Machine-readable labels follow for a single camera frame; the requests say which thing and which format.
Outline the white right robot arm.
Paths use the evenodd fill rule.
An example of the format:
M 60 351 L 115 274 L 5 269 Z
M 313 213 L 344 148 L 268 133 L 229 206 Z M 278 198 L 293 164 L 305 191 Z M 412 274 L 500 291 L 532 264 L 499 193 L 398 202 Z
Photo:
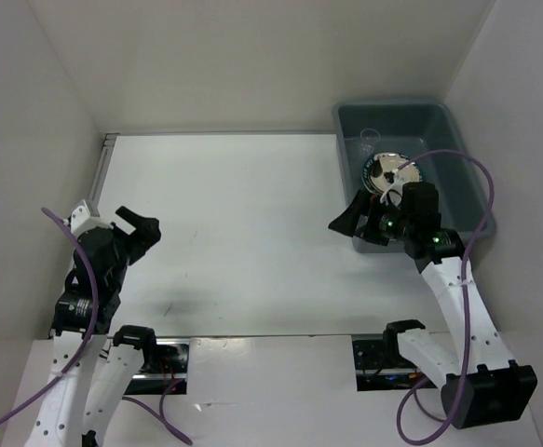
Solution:
M 375 245 L 402 243 L 438 302 L 455 352 L 439 345 L 418 320 L 395 321 L 387 324 L 381 345 L 388 364 L 408 361 L 425 375 L 457 429 L 521 418 L 536 390 L 536 373 L 517 362 L 498 334 L 460 236 L 441 225 L 433 184 L 405 184 L 399 204 L 360 190 L 328 227 Z

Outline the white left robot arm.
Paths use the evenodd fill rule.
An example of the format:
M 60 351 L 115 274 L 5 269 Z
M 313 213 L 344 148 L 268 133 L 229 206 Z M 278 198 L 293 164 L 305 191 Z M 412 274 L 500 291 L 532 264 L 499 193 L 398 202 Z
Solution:
M 29 446 L 101 446 L 132 376 L 157 365 L 153 329 L 110 328 L 128 268 L 161 239 L 159 221 L 126 207 L 115 213 L 131 232 L 106 222 L 86 200 L 66 219 L 45 212 L 74 254 L 55 305 L 51 370 Z

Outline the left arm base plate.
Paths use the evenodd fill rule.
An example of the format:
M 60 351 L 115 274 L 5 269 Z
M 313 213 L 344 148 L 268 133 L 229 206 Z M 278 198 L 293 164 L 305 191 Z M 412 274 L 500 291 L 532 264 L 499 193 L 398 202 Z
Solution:
M 150 363 L 145 363 L 131 379 L 127 396 L 160 396 L 174 381 L 170 396 L 185 395 L 187 389 L 190 340 L 158 338 L 156 353 Z

